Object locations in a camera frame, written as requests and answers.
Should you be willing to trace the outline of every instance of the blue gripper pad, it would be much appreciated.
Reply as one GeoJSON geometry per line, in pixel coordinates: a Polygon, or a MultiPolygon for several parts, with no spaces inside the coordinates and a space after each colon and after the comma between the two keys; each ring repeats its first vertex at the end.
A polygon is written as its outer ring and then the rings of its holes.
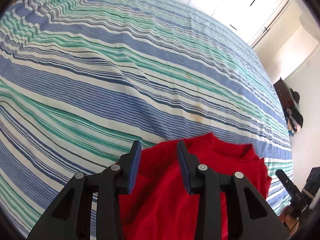
{"type": "Polygon", "coordinates": [[[177,158],[180,166],[184,188],[186,189],[188,194],[190,194],[191,193],[190,174],[189,174],[189,169],[188,169],[188,165],[185,157],[185,153],[186,153],[185,151],[187,151],[188,153],[188,150],[184,142],[179,141],[177,143],[177,158]]]}
{"type": "Polygon", "coordinates": [[[133,145],[130,150],[133,151],[134,158],[132,160],[131,168],[129,171],[129,185],[128,185],[128,193],[130,194],[134,188],[134,185],[136,183],[137,175],[138,175],[138,169],[139,169],[139,164],[141,160],[141,142],[140,141],[134,141],[133,145]]]}
{"type": "Polygon", "coordinates": [[[122,167],[122,174],[116,181],[116,187],[120,194],[130,194],[136,183],[140,159],[141,143],[134,141],[129,153],[120,157],[118,164],[122,167]]]}

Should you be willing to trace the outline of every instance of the striped bedsheet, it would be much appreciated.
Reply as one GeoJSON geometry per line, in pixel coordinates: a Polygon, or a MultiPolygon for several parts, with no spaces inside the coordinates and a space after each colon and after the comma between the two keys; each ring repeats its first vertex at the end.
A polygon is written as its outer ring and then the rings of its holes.
{"type": "Polygon", "coordinates": [[[275,171],[292,178],[283,112],[225,26],[170,0],[19,0],[1,19],[0,205],[25,236],[74,173],[101,172],[134,140],[210,131],[265,158],[279,213],[289,196],[275,171]]]}

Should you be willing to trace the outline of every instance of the white wall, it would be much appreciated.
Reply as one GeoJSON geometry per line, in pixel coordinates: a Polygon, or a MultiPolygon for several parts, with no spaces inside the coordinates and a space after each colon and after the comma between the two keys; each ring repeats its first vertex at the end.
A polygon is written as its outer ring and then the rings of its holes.
{"type": "Polygon", "coordinates": [[[303,12],[300,15],[300,21],[303,26],[303,28],[309,32],[312,36],[314,36],[317,41],[320,42],[320,28],[316,21],[314,20],[313,16],[309,12],[309,9],[304,4],[302,0],[295,0],[298,6],[301,8],[301,11],[303,12]]]}
{"type": "Polygon", "coordinates": [[[303,127],[291,138],[293,180],[301,190],[313,167],[320,166],[320,47],[284,80],[300,94],[303,127]]]}
{"type": "Polygon", "coordinates": [[[289,76],[313,52],[317,45],[318,41],[302,25],[299,25],[290,38],[263,65],[271,83],[276,83],[280,77],[285,79],[289,76]]]}
{"type": "Polygon", "coordinates": [[[278,49],[296,31],[301,24],[301,10],[295,0],[289,0],[285,11],[270,28],[267,34],[253,48],[261,63],[265,66],[278,49]]]}

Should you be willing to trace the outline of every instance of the pile of clothes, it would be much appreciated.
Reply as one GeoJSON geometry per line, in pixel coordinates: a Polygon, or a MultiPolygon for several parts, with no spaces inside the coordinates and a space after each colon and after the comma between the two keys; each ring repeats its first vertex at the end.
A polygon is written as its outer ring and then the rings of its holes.
{"type": "Polygon", "coordinates": [[[299,101],[300,101],[299,93],[296,91],[293,91],[291,88],[290,88],[290,93],[294,100],[294,106],[284,109],[284,116],[287,122],[287,129],[289,131],[289,134],[293,136],[294,134],[299,132],[299,130],[302,128],[303,117],[300,114],[300,110],[299,110],[299,101]]]}

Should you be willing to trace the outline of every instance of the black equipment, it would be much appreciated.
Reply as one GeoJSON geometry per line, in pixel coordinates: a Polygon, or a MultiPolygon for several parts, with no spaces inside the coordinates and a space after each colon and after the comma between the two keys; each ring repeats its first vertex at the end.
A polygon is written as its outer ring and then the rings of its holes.
{"type": "Polygon", "coordinates": [[[177,155],[183,184],[190,195],[200,194],[194,240],[221,239],[220,192],[227,202],[228,238],[285,240],[288,231],[259,191],[241,172],[232,176],[215,172],[200,164],[183,141],[177,155]]]}
{"type": "MultiPolygon", "coordinates": [[[[86,176],[76,173],[31,230],[28,240],[89,240],[92,194],[98,192],[97,240],[123,239],[118,194],[130,194],[138,172],[141,144],[118,164],[86,176]]],[[[221,239],[220,192],[224,192],[230,239],[285,240],[289,234],[265,199],[241,172],[216,173],[200,164],[183,141],[177,143],[183,183],[191,195],[200,194],[195,240],[221,239]]]]}
{"type": "Polygon", "coordinates": [[[44,211],[28,240],[90,240],[93,193],[97,198],[97,240],[122,239],[119,194],[133,190],[141,158],[141,143],[134,141],[118,164],[86,176],[76,173],[44,211]]]}
{"type": "Polygon", "coordinates": [[[299,225],[301,226],[306,218],[310,215],[310,204],[316,197],[316,194],[320,188],[320,167],[313,168],[311,170],[307,182],[301,192],[288,178],[283,170],[277,170],[276,176],[291,197],[291,204],[289,205],[286,214],[291,215],[293,218],[299,219],[299,225]]]}

